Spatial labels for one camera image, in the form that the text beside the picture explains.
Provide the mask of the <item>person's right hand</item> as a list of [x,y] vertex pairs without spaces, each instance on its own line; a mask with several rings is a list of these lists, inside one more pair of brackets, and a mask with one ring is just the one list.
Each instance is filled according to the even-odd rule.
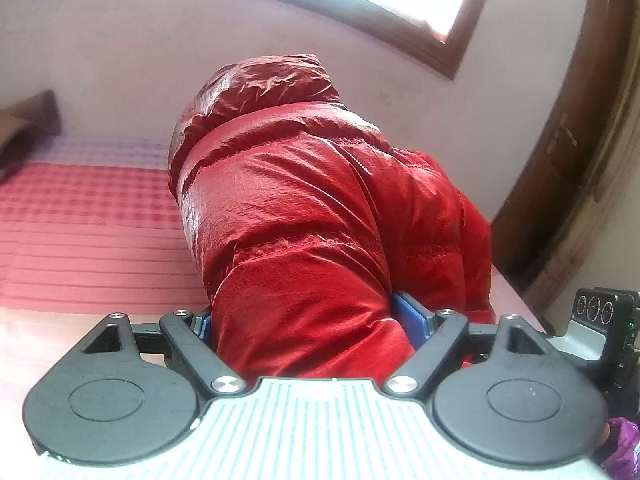
[[596,449],[591,454],[593,463],[602,464],[613,453],[611,448],[615,446],[615,442],[612,434],[611,424],[607,422],[602,430]]

